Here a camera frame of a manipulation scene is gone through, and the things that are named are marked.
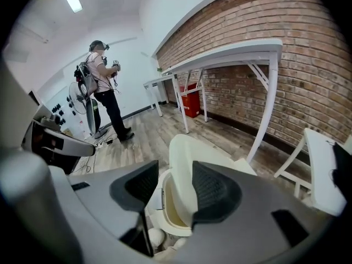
black shoe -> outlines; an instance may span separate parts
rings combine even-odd
[[[125,128],[125,131],[124,131],[124,133],[125,133],[125,134],[128,134],[128,133],[130,133],[130,132],[131,132],[131,129],[132,129],[131,127]]]
[[[133,136],[134,136],[134,133],[128,133],[124,137],[119,138],[119,140],[120,142],[124,142],[131,139]]]

wooden floor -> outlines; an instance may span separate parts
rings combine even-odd
[[[185,134],[185,128],[182,114],[174,106],[166,104],[161,106],[161,110],[163,117],[159,117],[155,109],[149,109],[126,119],[124,121],[125,126],[132,127],[135,133],[134,138],[123,144],[119,140],[114,140],[110,145],[103,142],[101,148],[96,152],[96,157],[82,158],[71,175],[107,171],[148,160],[159,160],[160,173],[168,169],[170,141],[177,134]],[[189,136],[211,145],[233,160],[247,157],[254,142],[253,136],[216,120],[209,119],[208,122],[204,122],[202,115],[194,119],[188,118],[188,126]],[[109,136],[110,138],[116,138],[112,127],[104,136],[105,140]],[[99,143],[102,139],[89,138],[88,141]],[[273,180],[293,195],[294,184],[292,182],[281,177],[273,177],[275,171],[279,169],[288,156],[279,149],[262,142],[251,162],[251,166],[258,176]],[[287,171],[310,182],[309,169],[306,164],[296,160]],[[301,195],[305,196],[303,190],[300,192]]]

pink shirt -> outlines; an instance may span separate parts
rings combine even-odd
[[[86,59],[86,65],[89,72],[96,80],[98,80],[98,89],[94,93],[105,92],[112,89],[110,80],[102,76],[97,69],[100,64],[104,65],[103,60],[98,53],[91,53]]]

brick wall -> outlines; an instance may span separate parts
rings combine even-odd
[[[215,47],[264,37],[284,43],[267,132],[291,145],[305,127],[345,141],[352,129],[350,54],[319,0],[216,0],[182,25],[157,59],[166,69]],[[267,67],[262,69],[267,75]],[[185,76],[178,75],[181,84]],[[249,67],[209,69],[204,79],[210,112],[259,127],[266,90]],[[175,101],[171,83],[166,90]]]

red bin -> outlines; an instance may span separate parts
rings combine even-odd
[[[196,86],[197,86],[197,83],[189,84],[188,90],[192,90]],[[184,86],[180,86],[181,92],[183,92],[184,89],[185,89]],[[199,101],[198,91],[182,96],[182,103],[185,108],[186,116],[195,118],[200,114],[200,101]]]

